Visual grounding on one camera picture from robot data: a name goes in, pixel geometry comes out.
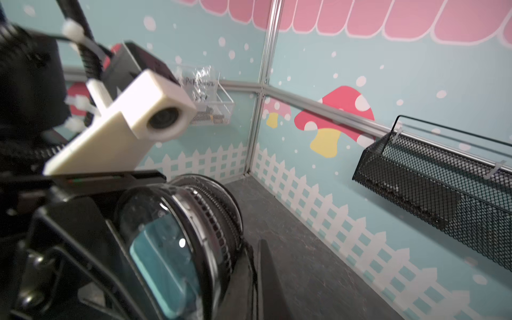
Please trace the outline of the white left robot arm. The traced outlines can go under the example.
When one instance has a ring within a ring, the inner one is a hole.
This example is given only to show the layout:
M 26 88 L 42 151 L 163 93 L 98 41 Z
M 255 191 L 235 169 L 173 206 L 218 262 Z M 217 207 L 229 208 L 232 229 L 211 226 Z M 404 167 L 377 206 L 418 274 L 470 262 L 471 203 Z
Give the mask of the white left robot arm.
M 162 319 L 114 208 L 157 171 L 45 176 L 70 114 L 56 40 L 1 22 L 1 318 Z

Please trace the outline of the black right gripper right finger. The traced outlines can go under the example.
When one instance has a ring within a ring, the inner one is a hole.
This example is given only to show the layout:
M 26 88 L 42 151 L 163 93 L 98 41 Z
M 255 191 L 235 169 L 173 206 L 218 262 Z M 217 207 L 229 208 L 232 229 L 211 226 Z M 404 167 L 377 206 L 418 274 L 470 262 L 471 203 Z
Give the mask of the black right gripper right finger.
M 259 240 L 257 248 L 257 318 L 292 319 L 268 242 Z

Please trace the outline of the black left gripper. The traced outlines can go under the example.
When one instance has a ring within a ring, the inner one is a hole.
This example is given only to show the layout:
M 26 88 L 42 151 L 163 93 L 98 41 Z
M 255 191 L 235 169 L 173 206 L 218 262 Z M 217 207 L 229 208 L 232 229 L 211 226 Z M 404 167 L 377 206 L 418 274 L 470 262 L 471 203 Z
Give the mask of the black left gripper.
M 162 319 L 115 225 L 156 171 L 1 178 L 1 318 Z

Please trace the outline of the clear labelled plastic bag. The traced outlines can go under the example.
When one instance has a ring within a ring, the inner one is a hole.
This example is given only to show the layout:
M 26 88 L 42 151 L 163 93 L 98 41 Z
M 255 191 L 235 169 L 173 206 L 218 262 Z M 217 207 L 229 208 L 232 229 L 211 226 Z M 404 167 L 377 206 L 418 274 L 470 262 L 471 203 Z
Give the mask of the clear labelled plastic bag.
M 219 73 L 212 66 L 178 65 L 174 74 L 193 102 L 206 103 L 216 100 Z

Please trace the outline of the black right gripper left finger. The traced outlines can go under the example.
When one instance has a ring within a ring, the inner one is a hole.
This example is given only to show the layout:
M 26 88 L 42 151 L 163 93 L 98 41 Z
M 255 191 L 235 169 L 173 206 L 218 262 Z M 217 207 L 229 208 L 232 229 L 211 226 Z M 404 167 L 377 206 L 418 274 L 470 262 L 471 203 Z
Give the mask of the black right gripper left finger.
M 248 243 L 242 246 L 216 319 L 256 319 L 256 268 Z

